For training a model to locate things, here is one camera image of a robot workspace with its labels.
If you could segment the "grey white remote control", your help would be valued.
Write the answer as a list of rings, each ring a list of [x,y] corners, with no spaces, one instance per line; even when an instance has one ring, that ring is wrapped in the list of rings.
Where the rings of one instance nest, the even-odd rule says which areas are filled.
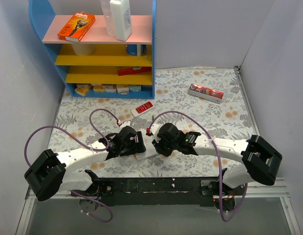
[[[150,157],[158,156],[159,154],[156,151],[146,151],[144,153],[135,154],[135,158],[140,161]]]

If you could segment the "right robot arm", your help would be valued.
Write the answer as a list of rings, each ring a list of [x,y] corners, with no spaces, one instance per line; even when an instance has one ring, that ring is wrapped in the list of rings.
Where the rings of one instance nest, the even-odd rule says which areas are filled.
[[[211,140],[199,132],[184,133],[171,123],[153,124],[148,135],[153,136],[157,153],[166,157],[176,150],[184,155],[220,156],[239,162],[239,166],[223,170],[216,183],[217,191],[224,195],[250,182],[274,185],[282,161],[282,155],[258,135],[248,140]]]

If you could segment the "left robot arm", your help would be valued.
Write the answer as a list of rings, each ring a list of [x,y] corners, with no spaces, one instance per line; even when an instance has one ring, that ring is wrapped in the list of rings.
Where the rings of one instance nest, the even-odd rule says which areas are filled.
[[[83,148],[54,153],[43,151],[30,165],[25,179],[39,201],[46,201],[59,191],[77,189],[93,196],[99,184],[92,173],[77,170],[96,162],[104,162],[119,156],[146,152],[142,133],[124,126],[119,133],[111,133]]]

